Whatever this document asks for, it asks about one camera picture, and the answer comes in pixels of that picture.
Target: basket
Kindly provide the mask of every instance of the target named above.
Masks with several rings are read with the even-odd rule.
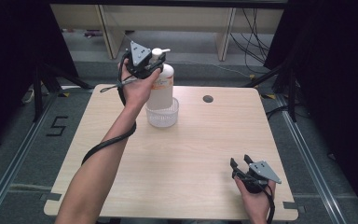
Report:
[[[179,102],[172,98],[172,105],[166,109],[151,110],[146,106],[146,115],[149,123],[158,128],[171,127],[178,120]]]

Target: bottle label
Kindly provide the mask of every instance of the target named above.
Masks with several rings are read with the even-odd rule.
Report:
[[[152,90],[162,90],[173,86],[173,75],[170,77],[159,77],[152,86]]]

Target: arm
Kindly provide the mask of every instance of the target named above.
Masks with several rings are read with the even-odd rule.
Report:
[[[124,86],[126,105],[102,141],[126,133],[150,96],[159,69],[150,77]],[[130,74],[123,66],[123,79]],[[56,218],[56,223],[95,223],[113,185],[128,139],[92,155],[73,177]]]
[[[235,176],[235,183],[240,190],[243,206],[246,214],[248,214],[249,220],[252,224],[265,224],[267,223],[267,215],[269,214],[269,200],[266,194],[263,192],[253,194],[250,193],[242,181]],[[269,187],[272,189],[272,193],[275,194],[276,183],[269,180]],[[271,193],[269,188],[266,188],[267,193]]]

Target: light wood tabletop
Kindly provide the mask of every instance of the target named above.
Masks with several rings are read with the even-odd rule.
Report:
[[[51,190],[62,196],[46,202],[47,215],[57,215],[84,155],[100,143],[123,108],[117,91],[100,93],[107,86],[97,86],[89,100]],[[205,95],[213,101],[205,103]],[[294,198],[255,89],[174,86],[173,96],[179,115],[172,127],[153,127],[145,109],[140,113],[101,217],[247,219],[229,165],[234,158],[248,171],[247,154],[266,161],[282,181],[274,220],[297,219],[296,209],[283,207]]]

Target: pump dispenser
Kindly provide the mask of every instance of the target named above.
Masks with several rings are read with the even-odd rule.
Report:
[[[151,63],[155,62],[163,52],[171,51],[170,49],[153,49]],[[162,72],[158,79],[153,83],[150,98],[146,102],[150,110],[166,109],[172,106],[172,89],[173,89],[173,68],[164,63]]]

